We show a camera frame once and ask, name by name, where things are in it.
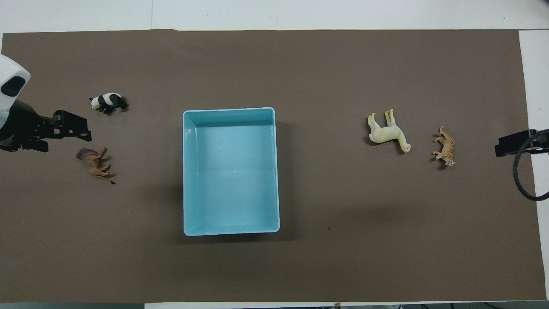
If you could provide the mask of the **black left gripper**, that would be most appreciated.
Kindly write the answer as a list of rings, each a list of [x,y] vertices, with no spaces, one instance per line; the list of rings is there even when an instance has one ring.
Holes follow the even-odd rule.
[[[47,153],[48,143],[43,139],[68,137],[92,141],[87,119],[58,110],[54,112],[52,122],[51,118],[40,116],[29,104],[15,100],[0,130],[0,148],[8,152],[33,149]]]

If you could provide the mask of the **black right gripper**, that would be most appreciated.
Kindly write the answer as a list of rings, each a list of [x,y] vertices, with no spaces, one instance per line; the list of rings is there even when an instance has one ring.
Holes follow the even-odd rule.
[[[495,145],[495,156],[503,157],[513,155],[518,152],[519,147],[530,137],[530,153],[548,153],[549,152],[549,130],[544,129],[536,131],[523,130],[517,133],[506,135],[498,139]]]

